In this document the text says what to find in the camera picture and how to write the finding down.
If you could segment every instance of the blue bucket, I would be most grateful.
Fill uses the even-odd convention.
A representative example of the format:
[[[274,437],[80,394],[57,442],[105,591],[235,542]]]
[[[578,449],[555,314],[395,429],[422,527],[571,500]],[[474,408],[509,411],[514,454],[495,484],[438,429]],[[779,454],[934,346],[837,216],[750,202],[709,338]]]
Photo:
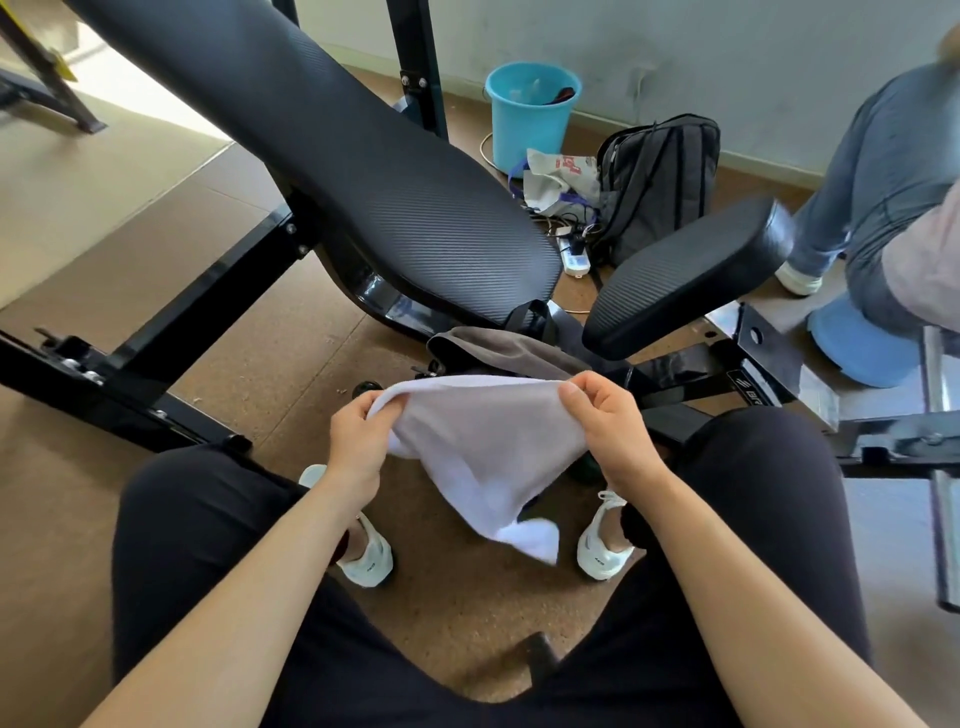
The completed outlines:
[[[806,327],[824,354],[853,381],[896,387],[920,366],[919,342],[867,321],[844,293],[811,313]]]
[[[573,97],[551,105],[565,86],[573,88]],[[560,153],[570,112],[583,90],[580,79],[557,65],[519,61],[495,68],[485,89],[493,109],[493,165],[498,170],[509,175],[527,159],[527,149]]]

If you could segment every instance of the silver metal tube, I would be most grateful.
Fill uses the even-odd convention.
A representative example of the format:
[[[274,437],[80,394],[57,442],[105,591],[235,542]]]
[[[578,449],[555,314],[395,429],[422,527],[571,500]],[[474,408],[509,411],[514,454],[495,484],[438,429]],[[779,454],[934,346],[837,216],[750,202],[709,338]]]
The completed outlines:
[[[927,412],[949,411],[949,393],[944,377],[944,339],[938,328],[924,327],[920,360],[924,409]],[[930,432],[927,436],[927,443],[933,447],[943,441],[939,432]],[[960,532],[956,528],[953,508],[953,481],[945,471],[933,471],[930,474],[930,507],[937,567],[937,601],[945,609],[960,612]]]

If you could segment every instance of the forearm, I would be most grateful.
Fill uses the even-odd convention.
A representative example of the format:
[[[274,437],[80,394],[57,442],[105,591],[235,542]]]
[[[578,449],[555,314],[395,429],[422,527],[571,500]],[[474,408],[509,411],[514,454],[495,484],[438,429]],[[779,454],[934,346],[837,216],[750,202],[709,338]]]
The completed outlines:
[[[324,477],[87,719],[114,726],[259,725],[307,607],[358,507]]]
[[[924,725],[699,496],[672,473],[662,481],[635,505],[747,728]]]

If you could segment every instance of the black pants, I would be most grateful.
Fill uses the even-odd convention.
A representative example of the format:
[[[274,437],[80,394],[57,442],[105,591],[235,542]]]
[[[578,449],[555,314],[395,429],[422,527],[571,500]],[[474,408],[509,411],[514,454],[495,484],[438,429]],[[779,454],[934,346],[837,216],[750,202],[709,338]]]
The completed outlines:
[[[674,469],[794,593],[868,659],[840,473],[820,434],[771,407],[704,427]],[[300,486],[211,448],[166,452],[123,495],[113,545],[122,677],[297,501]],[[624,575],[555,673],[506,703],[460,697],[411,665],[325,577],[294,642],[267,726],[739,725],[684,596],[649,553]]]

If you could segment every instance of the black padded seat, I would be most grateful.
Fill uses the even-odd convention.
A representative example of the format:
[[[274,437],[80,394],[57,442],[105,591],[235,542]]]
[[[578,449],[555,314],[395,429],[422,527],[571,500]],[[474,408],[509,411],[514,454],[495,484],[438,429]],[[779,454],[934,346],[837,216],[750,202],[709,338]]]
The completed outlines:
[[[793,248],[790,213],[754,197],[702,217],[628,258],[597,297],[584,346],[621,359],[769,279]]]
[[[67,4],[309,195],[400,293],[494,326],[552,295],[560,257],[503,186],[373,95],[269,0]]]

